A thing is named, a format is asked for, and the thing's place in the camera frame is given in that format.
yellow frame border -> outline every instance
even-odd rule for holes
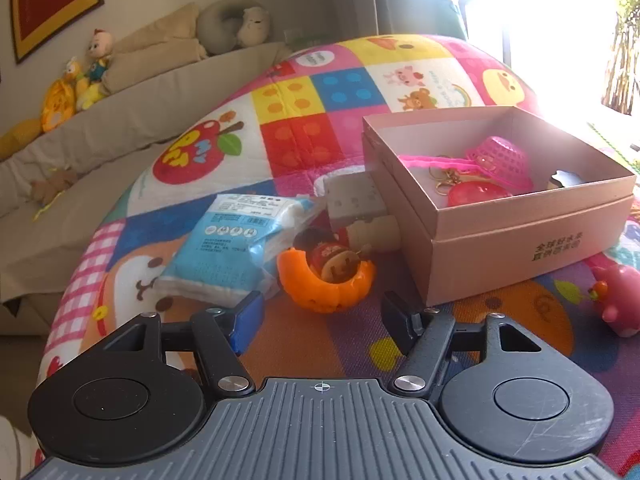
[[[100,7],[103,0],[74,0],[39,25],[23,40],[20,39],[20,19],[18,0],[11,0],[12,35],[14,38],[14,54],[16,64],[22,62],[29,54],[42,46],[50,38],[71,25],[86,13]]]

gray ribbed plate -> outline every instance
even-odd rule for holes
[[[256,394],[219,402],[195,437],[164,456],[117,468],[52,458],[28,478],[604,480],[615,475],[592,456],[550,468],[494,462],[450,436],[426,402],[392,396],[374,379],[268,379]]]

blue plastic package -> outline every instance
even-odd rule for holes
[[[307,196],[220,194],[158,277],[172,296],[232,307],[252,290],[277,290],[273,260],[323,209]]]

brown plush toy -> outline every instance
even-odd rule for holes
[[[58,196],[58,193],[69,189],[78,181],[78,174],[73,170],[57,170],[51,172],[47,180],[31,181],[31,198],[46,207]]]

pink box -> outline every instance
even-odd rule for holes
[[[535,192],[456,207],[398,155],[464,157],[488,136],[529,156]],[[514,107],[416,110],[364,117],[367,170],[398,219],[402,250],[427,306],[459,300],[578,262],[616,244],[636,176],[539,117]],[[580,186],[546,190],[557,170]]]

